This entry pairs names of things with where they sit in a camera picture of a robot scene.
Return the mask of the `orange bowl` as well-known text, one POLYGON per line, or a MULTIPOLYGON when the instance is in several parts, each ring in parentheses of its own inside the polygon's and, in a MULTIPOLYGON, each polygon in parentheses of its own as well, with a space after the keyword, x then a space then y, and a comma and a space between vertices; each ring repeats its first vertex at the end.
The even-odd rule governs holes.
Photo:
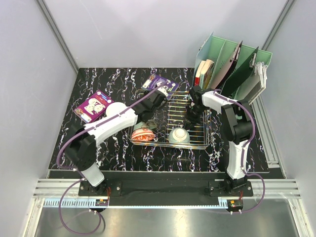
POLYGON ((122 103, 122 102, 114 102, 111 103, 107 108, 106 108, 106 116, 110 117, 116 114, 119 114, 123 110, 125 110, 127 106, 122 103))

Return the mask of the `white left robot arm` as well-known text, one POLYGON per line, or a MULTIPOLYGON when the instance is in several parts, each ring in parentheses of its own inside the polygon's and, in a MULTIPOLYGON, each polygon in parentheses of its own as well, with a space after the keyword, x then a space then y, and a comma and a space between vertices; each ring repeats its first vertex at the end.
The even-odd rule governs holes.
POLYGON ((107 184, 96 164, 97 146, 121 130, 152 119, 168 96, 163 85, 160 85, 147 91, 131 105, 119 107, 113 115, 75 129, 73 137, 64 144, 57 157, 64 154, 74 164, 82 179, 89 183, 89 189, 97 196, 102 195, 107 184))

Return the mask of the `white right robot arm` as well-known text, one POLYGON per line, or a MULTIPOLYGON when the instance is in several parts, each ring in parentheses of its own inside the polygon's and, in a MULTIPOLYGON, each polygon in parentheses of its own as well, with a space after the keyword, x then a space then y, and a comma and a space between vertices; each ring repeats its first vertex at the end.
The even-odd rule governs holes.
POLYGON ((229 163, 226 169, 228 181, 224 190, 235 196, 241 189, 241 182, 247 176, 245 170, 247 150, 255 136, 255 122, 248 101, 236 101, 219 94, 217 91, 203 90, 193 86, 189 90, 190 100, 186 106, 185 129, 201 124, 201 116, 207 109, 219 113, 222 117, 222 129, 229 141, 229 163))

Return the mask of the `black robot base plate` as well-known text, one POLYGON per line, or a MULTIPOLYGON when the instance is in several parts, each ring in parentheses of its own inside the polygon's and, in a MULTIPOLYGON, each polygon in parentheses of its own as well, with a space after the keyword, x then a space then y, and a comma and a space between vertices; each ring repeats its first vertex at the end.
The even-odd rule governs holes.
POLYGON ((100 189, 87 181, 79 183, 77 194, 110 197, 110 206, 207 206, 216 197, 236 196, 224 191, 224 172, 104 171, 100 189))

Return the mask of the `wire dish rack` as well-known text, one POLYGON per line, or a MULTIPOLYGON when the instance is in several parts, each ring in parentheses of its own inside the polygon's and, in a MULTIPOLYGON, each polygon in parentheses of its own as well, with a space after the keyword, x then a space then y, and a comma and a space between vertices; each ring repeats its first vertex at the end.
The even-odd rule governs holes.
POLYGON ((186 106, 191 99, 187 91, 172 91, 165 106, 154 113, 153 120, 157 125, 153 129, 152 141, 136 141, 131 138, 134 127, 128 129, 128 138, 135 145, 175 147, 179 149, 206 149, 211 143, 211 110, 206 109, 200 116, 200 123, 188 129, 189 143, 171 143, 170 132, 178 127, 185 127, 186 106))

